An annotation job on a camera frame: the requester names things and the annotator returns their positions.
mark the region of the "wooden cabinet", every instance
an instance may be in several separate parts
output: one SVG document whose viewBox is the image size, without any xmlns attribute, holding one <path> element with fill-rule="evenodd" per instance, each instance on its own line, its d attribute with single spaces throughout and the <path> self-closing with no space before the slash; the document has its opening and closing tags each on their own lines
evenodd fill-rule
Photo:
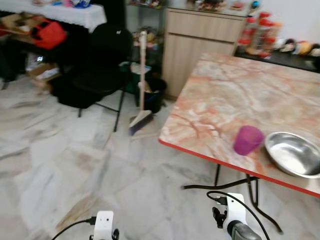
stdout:
<svg viewBox="0 0 320 240">
<path fill-rule="evenodd" d="M 169 8 L 162 70 L 167 95 L 179 96 L 202 53 L 232 55 L 245 19 Z"/>
</svg>

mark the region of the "red table edge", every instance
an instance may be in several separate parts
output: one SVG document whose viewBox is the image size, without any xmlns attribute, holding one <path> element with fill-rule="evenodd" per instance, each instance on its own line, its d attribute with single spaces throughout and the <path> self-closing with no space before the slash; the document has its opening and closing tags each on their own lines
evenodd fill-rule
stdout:
<svg viewBox="0 0 320 240">
<path fill-rule="evenodd" d="M 243 172 L 243 173 L 246 173 L 246 174 L 250 174 L 250 175 L 255 176 L 255 177 L 258 177 L 258 178 L 260 178 L 260 179 L 264 179 L 264 180 L 267 180 L 267 181 L 269 181 L 269 182 L 272 182 L 272 183 L 275 183 L 275 184 L 279 184 L 279 185 L 282 185 L 282 186 L 284 186 L 284 187 L 287 187 L 287 188 L 296 190 L 296 191 L 298 191 L 298 192 L 302 192 L 302 193 L 305 193 L 305 194 L 308 194 L 308 195 L 311 195 L 311 196 L 320 198 L 320 193 L 316 193 L 316 192 L 313 192 L 313 191 L 309 191 L 309 190 L 306 190 L 306 189 L 304 189 L 304 188 L 301 188 L 301 187 L 298 187 L 298 186 L 294 186 L 294 185 L 291 185 L 291 184 L 289 184 L 289 183 L 286 183 L 286 182 L 283 182 L 283 181 L 280 181 L 280 180 L 277 180 L 277 179 L 274 179 L 274 178 L 271 178 L 271 177 L 268 177 L 268 176 L 264 176 L 264 175 L 261 175 L 261 174 L 256 173 L 256 172 L 249 171 L 249 170 L 247 170 L 247 169 L 244 169 L 244 168 L 241 168 L 241 167 L 238 167 L 238 166 L 231 165 L 231 164 L 226 163 L 226 162 L 224 162 L 224 161 L 220 161 L 220 160 L 218 160 L 218 159 L 215 159 L 215 158 L 211 158 L 211 157 L 202 155 L 202 154 L 197 153 L 197 152 L 195 152 L 195 151 L 191 151 L 191 150 L 185 149 L 185 148 L 183 148 L 183 147 L 173 145 L 172 143 L 168 143 L 168 142 L 162 141 L 160 138 L 158 138 L 158 141 L 159 141 L 159 143 L 161 143 L 161 144 L 163 144 L 163 145 L 165 145 L 165 146 L 167 146 L 167 147 L 170 147 L 170 148 L 173 148 L 173 149 L 177 149 L 177 150 L 182 151 L 182 152 L 185 152 L 185 153 L 187 153 L 187 154 L 190 154 L 190 155 L 193 155 L 193 156 L 202 158 L 202 159 L 209 160 L 209 161 L 214 162 L 214 163 L 216 163 L 216 164 L 220 164 L 220 165 L 226 166 L 226 167 L 228 167 L 228 168 L 235 169 L 235 170 L 238 170 L 238 171 Z"/>
</svg>

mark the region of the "stainless steel bowl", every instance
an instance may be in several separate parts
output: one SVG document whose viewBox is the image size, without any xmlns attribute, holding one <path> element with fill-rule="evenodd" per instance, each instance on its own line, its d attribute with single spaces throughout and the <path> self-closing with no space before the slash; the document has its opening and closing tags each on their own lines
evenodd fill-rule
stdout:
<svg viewBox="0 0 320 240">
<path fill-rule="evenodd" d="M 272 160 L 284 172 L 320 179 L 320 150 L 308 140 L 288 132 L 274 132 L 264 143 Z"/>
</svg>

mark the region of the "purple cup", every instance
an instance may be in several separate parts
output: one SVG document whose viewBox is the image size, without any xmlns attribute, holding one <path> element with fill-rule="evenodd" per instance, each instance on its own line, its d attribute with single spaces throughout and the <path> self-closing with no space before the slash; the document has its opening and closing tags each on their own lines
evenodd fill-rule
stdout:
<svg viewBox="0 0 320 240">
<path fill-rule="evenodd" d="M 236 136 L 233 149 L 237 154 L 248 155 L 265 139 L 265 135 L 254 126 L 243 126 Z"/>
</svg>

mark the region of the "white wall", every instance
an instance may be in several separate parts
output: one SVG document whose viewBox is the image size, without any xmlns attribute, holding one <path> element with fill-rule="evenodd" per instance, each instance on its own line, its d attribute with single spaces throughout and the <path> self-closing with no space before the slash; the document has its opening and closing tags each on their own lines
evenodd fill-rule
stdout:
<svg viewBox="0 0 320 240">
<path fill-rule="evenodd" d="M 283 23 L 280 37 L 320 44 L 320 0 L 262 0 L 261 6 L 259 11 L 270 12 L 273 21 Z M 128 29 L 135 31 L 138 27 L 137 7 L 128 6 L 127 14 Z M 145 11 L 143 19 L 145 25 L 155 27 L 158 22 L 158 14 L 152 10 Z"/>
</svg>

